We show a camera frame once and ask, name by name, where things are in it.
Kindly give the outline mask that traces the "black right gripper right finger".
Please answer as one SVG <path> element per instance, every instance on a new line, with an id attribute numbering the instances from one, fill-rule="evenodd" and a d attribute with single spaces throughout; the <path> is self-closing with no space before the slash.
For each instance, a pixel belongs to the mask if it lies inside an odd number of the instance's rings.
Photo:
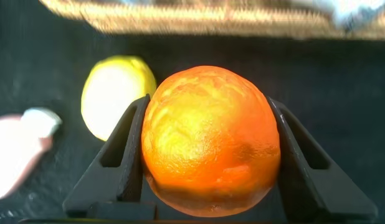
<path id="1" fill-rule="evenodd" d="M 291 222 L 374 223 L 378 208 L 297 117 L 269 98 L 280 136 L 278 187 Z"/>

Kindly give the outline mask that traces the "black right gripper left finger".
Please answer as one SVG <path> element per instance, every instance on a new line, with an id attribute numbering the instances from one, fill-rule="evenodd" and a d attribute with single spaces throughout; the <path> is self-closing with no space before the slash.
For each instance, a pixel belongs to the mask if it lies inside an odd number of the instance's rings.
<path id="1" fill-rule="evenodd" d="M 62 208 L 73 216 L 99 202 L 137 202 L 141 197 L 141 130 L 150 96 L 125 110 L 110 137 L 65 198 Z"/>

